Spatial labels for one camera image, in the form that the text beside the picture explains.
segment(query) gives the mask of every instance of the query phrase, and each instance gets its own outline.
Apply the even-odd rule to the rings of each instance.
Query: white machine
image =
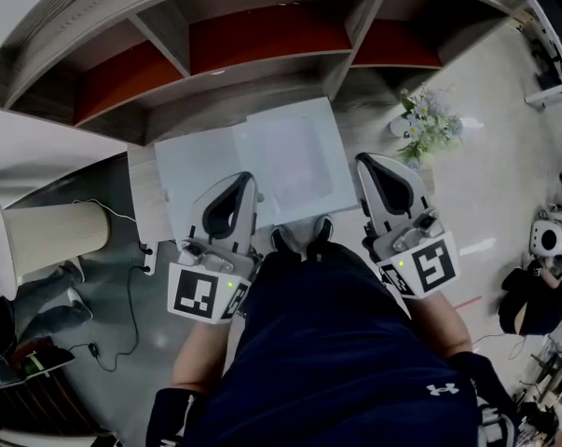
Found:
[[[459,276],[452,234],[430,207],[423,181],[388,157],[361,154],[357,170],[371,222],[363,241],[384,280],[404,298],[424,298]],[[228,323],[245,298],[260,259],[251,247],[257,186],[243,172],[222,180],[193,205],[187,239],[169,269],[168,309]]]

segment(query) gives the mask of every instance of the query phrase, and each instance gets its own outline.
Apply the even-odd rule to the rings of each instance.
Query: white wall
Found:
[[[0,46],[38,1],[0,0]],[[126,149],[123,142],[0,111],[0,200],[5,206]]]

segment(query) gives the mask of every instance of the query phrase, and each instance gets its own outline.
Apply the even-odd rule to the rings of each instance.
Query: person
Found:
[[[78,260],[67,261],[49,277],[23,283],[12,308],[0,298],[0,356],[35,338],[72,330],[93,318],[75,286],[85,281]],[[42,307],[67,291],[70,305]]]
[[[361,258],[330,241],[329,217],[315,226],[303,263],[288,230],[273,230],[224,376],[229,326],[194,325],[146,445],[475,446],[478,402],[503,413],[513,436],[515,406],[444,295],[406,301],[409,318]]]
[[[549,334],[562,321],[562,282],[532,260],[528,269],[516,268],[502,282],[506,294],[498,314],[507,334]]]

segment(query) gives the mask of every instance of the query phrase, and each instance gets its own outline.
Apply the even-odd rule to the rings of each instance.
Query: black shoe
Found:
[[[291,232],[284,225],[277,225],[272,229],[270,243],[274,251],[294,251],[291,240]]]
[[[314,237],[309,244],[329,242],[334,232],[333,219],[330,218],[330,215],[323,215],[314,225]]]

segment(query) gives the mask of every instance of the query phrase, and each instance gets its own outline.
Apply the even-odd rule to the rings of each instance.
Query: white vase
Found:
[[[409,124],[409,121],[399,116],[391,121],[389,129],[397,138],[403,138],[411,129],[411,125]]]

